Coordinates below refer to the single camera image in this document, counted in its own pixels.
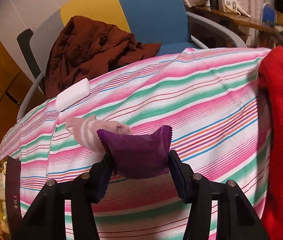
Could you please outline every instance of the white eraser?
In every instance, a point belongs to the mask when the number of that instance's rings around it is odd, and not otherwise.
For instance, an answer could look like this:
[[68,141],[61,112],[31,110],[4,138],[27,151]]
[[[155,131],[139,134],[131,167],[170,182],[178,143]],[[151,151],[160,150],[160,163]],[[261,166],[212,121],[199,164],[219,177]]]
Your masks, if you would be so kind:
[[73,105],[79,100],[90,94],[89,80],[84,78],[79,82],[73,84],[71,87],[65,89],[57,95],[55,108],[57,112],[65,110],[67,107]]

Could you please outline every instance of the table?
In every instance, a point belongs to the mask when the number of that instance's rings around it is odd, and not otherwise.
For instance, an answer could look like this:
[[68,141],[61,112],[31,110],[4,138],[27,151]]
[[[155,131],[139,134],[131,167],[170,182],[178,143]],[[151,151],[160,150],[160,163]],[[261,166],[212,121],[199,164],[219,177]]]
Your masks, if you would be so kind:
[[[209,180],[235,180],[261,217],[271,122],[265,97],[256,97],[256,78],[257,66],[268,52],[264,48],[188,48],[91,80],[90,95],[60,113],[55,110],[55,98],[34,108],[10,129],[0,146],[0,160],[6,155],[21,159],[22,214],[46,181],[73,180],[102,159],[65,129],[66,117],[94,114],[129,125],[135,135],[170,125],[170,149],[177,151],[182,162]],[[178,198],[170,174],[141,180],[117,175],[111,177],[105,197],[93,205],[93,212],[104,238],[182,239],[190,205]],[[65,214],[70,240],[69,201]],[[216,236],[216,225],[213,203],[210,239]]]
[[[225,13],[223,11],[219,11],[218,9],[214,9],[208,6],[195,6],[189,8],[189,10],[196,14],[208,13],[209,15],[218,16],[221,19],[230,22],[232,24],[232,26],[230,26],[230,29],[234,32],[236,32],[236,30],[234,29],[234,25],[254,28],[256,30],[266,32],[269,35],[275,36],[280,42],[283,43],[283,36],[275,29],[270,28],[267,24],[261,23],[259,19],[249,18],[245,15]],[[279,19],[283,19],[283,15],[281,13],[277,12],[277,15]]]

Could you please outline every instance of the brown fabric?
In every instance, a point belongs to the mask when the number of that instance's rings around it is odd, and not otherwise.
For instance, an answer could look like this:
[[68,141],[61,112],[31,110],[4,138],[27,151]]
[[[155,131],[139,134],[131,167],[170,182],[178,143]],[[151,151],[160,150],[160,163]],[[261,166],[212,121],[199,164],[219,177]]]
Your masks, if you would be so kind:
[[161,44],[142,44],[117,26],[74,16],[51,49],[45,92],[53,98],[74,83],[153,57]]

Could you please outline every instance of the teal stripe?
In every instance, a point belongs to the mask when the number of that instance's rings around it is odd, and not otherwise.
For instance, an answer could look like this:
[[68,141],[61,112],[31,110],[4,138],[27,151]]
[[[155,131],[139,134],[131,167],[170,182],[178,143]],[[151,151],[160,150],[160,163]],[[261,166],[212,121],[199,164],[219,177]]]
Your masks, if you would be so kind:
[[217,219],[214,219],[214,220],[212,220],[210,222],[210,229],[209,229],[209,231],[212,231],[212,230],[214,230],[216,228],[217,228]]
[[261,164],[266,160],[268,146],[271,140],[271,135],[268,135],[266,139],[265,147],[257,154],[255,158],[253,158],[247,165],[242,167],[239,171],[235,172],[227,179],[224,179],[221,183],[225,183],[227,180],[232,179],[234,181],[240,182],[243,180],[248,174],[252,173],[257,167],[260,167]]
[[34,160],[34,159],[45,159],[47,160],[49,157],[49,151],[47,152],[35,152],[34,154],[32,155],[22,155],[21,157],[21,161],[22,162],[28,162],[28,161],[31,161],[31,160]]
[[[101,109],[96,110],[96,111],[92,111],[92,112],[84,115],[84,117],[88,117],[91,114],[94,114],[98,117],[98,116],[101,116],[103,114],[113,112],[117,108],[128,103],[129,101],[135,100],[137,98],[145,97],[148,94],[154,93],[159,88],[163,89],[163,88],[171,88],[171,87],[174,87],[174,86],[180,86],[180,85],[183,85],[183,84],[194,82],[195,80],[198,80],[198,79],[207,78],[209,76],[214,76],[214,75],[216,75],[216,73],[221,74],[221,73],[224,73],[224,72],[227,72],[227,71],[237,70],[237,69],[241,69],[243,67],[249,67],[250,65],[258,63],[260,60],[261,60],[261,58],[257,58],[257,59],[255,59],[251,62],[241,63],[241,64],[237,64],[237,65],[234,65],[234,66],[222,67],[222,68],[218,68],[218,69],[213,69],[213,70],[209,70],[209,71],[204,72],[204,73],[196,73],[192,76],[189,76],[189,77],[186,77],[186,78],[183,78],[183,79],[180,79],[180,80],[163,80],[159,83],[156,83],[154,86],[152,86],[150,88],[147,88],[147,89],[144,89],[144,90],[141,90],[141,91],[136,91],[132,95],[128,96],[122,102],[119,102],[119,103],[114,104],[112,106],[107,106],[107,107],[101,108]],[[256,75],[257,75],[256,69],[257,68],[254,69],[253,75],[250,74],[250,76],[252,76],[252,77],[248,78],[249,81],[256,79]],[[62,124],[62,125],[57,127],[56,131],[59,132],[60,130],[65,129],[65,127],[66,127],[65,124]]]
[[[96,225],[104,224],[114,224],[114,223],[127,223],[138,220],[145,220],[150,218],[155,218],[175,211],[186,211],[190,210],[190,204],[184,204],[181,200],[154,209],[149,209],[145,211],[123,214],[123,215],[113,215],[113,216],[95,216]],[[71,221],[71,216],[67,216],[66,223]]]
[[62,148],[73,147],[75,145],[79,145],[79,144],[76,142],[75,139],[72,138],[71,140],[67,140],[67,141],[64,141],[62,143],[51,145],[50,151],[51,152],[60,151]]
[[265,179],[265,182],[260,187],[260,189],[258,189],[257,192],[255,192],[255,194],[252,194],[250,197],[248,197],[249,202],[251,204],[256,203],[266,192],[267,189],[268,189],[268,177]]
[[184,233],[179,233],[173,236],[160,238],[159,240],[182,240],[183,237],[184,237]]
[[24,203],[22,203],[22,202],[20,202],[20,208],[27,211],[29,206],[24,204]]
[[26,150],[27,148],[31,148],[31,147],[34,147],[34,146],[38,146],[40,144],[38,143],[41,143],[41,141],[48,141],[50,142],[52,139],[52,135],[41,135],[39,136],[36,140],[32,141],[32,142],[29,142],[27,143],[26,145],[23,145],[23,146],[20,146],[19,149],[17,151],[15,151],[13,154],[20,154],[22,152],[22,150]]
[[194,93],[190,97],[185,98],[183,100],[180,100],[177,103],[171,104],[169,106],[159,106],[159,107],[156,107],[156,108],[150,108],[150,109],[144,110],[140,114],[136,114],[135,116],[133,116],[129,119],[126,119],[122,122],[125,123],[126,125],[132,125],[132,124],[134,124],[138,121],[141,121],[143,119],[151,118],[151,117],[154,117],[154,116],[160,116],[160,115],[172,112],[172,111],[174,111],[178,108],[181,108],[181,107],[188,105],[190,103],[193,103],[195,101],[199,101],[199,100],[205,99],[205,98],[207,99],[207,98],[213,97],[215,95],[221,94],[223,92],[226,92],[229,89],[236,88],[238,86],[242,86],[242,85],[246,84],[247,82],[254,80],[255,78],[256,78],[256,75],[251,75],[248,79],[245,78],[241,81],[230,83],[227,86],[223,85],[220,88],[215,88],[215,89],[211,89],[211,90],[208,90],[208,91],[202,91],[200,93]]
[[14,152],[13,154],[10,155],[10,157],[17,159],[19,157],[20,151]]

